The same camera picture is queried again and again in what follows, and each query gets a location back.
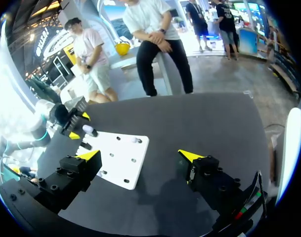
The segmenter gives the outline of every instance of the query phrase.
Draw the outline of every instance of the cable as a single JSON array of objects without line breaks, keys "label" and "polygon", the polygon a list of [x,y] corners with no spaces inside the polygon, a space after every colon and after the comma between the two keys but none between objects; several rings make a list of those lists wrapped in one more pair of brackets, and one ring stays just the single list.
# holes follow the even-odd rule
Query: cable
[{"label": "cable", "polygon": [[276,126],[281,126],[281,127],[285,128],[285,126],[283,126],[282,124],[279,124],[279,123],[272,123],[272,124],[269,124],[268,126],[264,127],[264,129],[269,128],[269,127],[274,126],[274,125],[276,125]]},{"label": "cable", "polygon": [[262,206],[263,206],[262,216],[264,218],[266,218],[267,217],[267,207],[266,207],[266,204],[265,204],[261,171],[259,170],[258,173],[259,173],[259,185],[260,185],[260,192],[261,192],[261,200],[262,200]]}]

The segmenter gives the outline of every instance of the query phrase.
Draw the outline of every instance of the white perforated plate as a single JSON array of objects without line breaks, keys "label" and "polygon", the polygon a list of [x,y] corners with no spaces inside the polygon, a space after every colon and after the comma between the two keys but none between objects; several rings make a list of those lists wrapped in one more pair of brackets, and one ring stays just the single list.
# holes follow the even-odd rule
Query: white perforated plate
[{"label": "white perforated plate", "polygon": [[[92,146],[91,151],[101,151],[99,177],[128,190],[136,187],[148,148],[148,137],[98,131],[97,137],[86,134],[83,142]],[[88,152],[80,146],[77,155]]]}]

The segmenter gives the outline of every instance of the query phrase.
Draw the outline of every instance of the shorts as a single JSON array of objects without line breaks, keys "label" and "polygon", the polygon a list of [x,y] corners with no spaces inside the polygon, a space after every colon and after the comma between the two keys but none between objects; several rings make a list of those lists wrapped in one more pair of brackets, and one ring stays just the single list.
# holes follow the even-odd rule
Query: shorts
[{"label": "shorts", "polygon": [[208,25],[206,22],[193,23],[194,33],[196,36],[208,36]]},{"label": "shorts", "polygon": [[233,32],[226,32],[220,30],[221,38],[223,39],[224,44],[235,44]]},{"label": "shorts", "polygon": [[83,75],[83,80],[87,86],[87,92],[99,92],[104,94],[104,92],[111,87],[110,84],[110,65],[97,65],[92,67],[88,74]]}]

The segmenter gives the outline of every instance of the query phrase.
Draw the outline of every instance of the black t-shirt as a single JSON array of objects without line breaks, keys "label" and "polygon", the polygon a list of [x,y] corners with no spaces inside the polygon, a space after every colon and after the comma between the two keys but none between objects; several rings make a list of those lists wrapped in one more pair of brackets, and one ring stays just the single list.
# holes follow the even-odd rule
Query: black t-shirt
[{"label": "black t-shirt", "polygon": [[220,3],[216,5],[216,10],[218,17],[224,17],[224,19],[219,23],[219,28],[226,32],[235,31],[234,16],[231,14],[229,7]]},{"label": "black t-shirt", "polygon": [[205,22],[204,14],[202,13],[202,9],[198,4],[188,3],[185,9],[186,12],[190,13],[193,24],[201,24]]}]

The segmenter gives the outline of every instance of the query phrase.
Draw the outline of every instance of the black table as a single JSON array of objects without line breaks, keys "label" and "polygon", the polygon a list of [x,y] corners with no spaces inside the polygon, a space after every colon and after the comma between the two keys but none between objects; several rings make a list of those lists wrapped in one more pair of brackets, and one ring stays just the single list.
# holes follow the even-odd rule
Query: black table
[{"label": "black table", "polygon": [[[178,149],[212,155],[241,189],[262,171],[269,179],[269,153],[257,108],[248,95],[205,93],[91,105],[97,130],[146,135],[150,142],[133,191],[96,177],[59,215],[79,225],[122,235],[197,237],[211,230],[218,213],[177,176]],[[51,174],[80,141],[56,133],[39,159],[39,177]]]}]

